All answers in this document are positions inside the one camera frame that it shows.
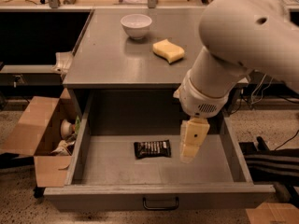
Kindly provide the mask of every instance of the speckled floor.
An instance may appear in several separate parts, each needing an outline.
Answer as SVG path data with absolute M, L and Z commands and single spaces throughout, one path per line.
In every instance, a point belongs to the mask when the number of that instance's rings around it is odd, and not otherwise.
M 239 141 L 256 141 L 260 135 L 276 147 L 294 136 L 299 128 L 299 109 L 248 110 L 246 106 L 231 116 L 235 134 Z M 0 145 L 13 129 L 21 111 L 0 112 Z M 299 137 L 285 147 L 299 147 Z M 171 212 L 99 212 L 61 213 L 45 198 L 36 199 L 34 166 L 0 170 L 0 223 L 221 223 L 247 224 L 245 209 L 192 210 Z M 276 202 L 272 197 L 269 202 Z

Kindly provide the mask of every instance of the drawer front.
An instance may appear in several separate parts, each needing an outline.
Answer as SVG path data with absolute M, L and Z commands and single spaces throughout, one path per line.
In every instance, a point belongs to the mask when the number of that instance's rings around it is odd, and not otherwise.
M 46 189 L 45 195 L 60 211 L 191 210 L 201 208 L 255 208 L 273 192 L 272 186 L 171 188 L 174 193 L 138 193 L 141 190 L 105 190 L 105 187 Z

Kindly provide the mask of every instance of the open drawer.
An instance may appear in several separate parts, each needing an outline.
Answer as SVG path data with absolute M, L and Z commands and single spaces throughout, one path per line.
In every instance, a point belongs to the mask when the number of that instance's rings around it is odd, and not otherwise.
M 186 119 L 172 90 L 91 90 L 63 188 L 61 211 L 254 208 L 275 192 L 253 184 L 230 120 L 220 113 L 195 159 L 179 158 Z M 169 139 L 171 158 L 135 158 L 135 141 Z

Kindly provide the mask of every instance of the sponge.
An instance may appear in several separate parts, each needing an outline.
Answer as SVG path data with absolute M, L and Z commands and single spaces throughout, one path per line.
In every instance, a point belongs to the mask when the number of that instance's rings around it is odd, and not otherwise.
M 152 45 L 153 52 L 158 56 L 164 57 L 169 63 L 173 63 L 185 55 L 185 50 L 167 39 L 156 42 Z

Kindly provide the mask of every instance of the cardboard box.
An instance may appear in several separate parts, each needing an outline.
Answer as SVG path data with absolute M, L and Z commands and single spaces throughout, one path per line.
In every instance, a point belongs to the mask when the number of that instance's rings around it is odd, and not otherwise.
M 299 210 L 289 203 L 262 203 L 246 212 L 251 224 L 299 223 Z
M 68 92 L 63 101 L 59 98 L 35 96 L 12 133 L 3 144 L 1 152 L 34 156 L 38 187 L 62 187 L 71 162 L 71 156 L 51 156 L 62 140 L 60 127 L 64 119 L 76 118 Z

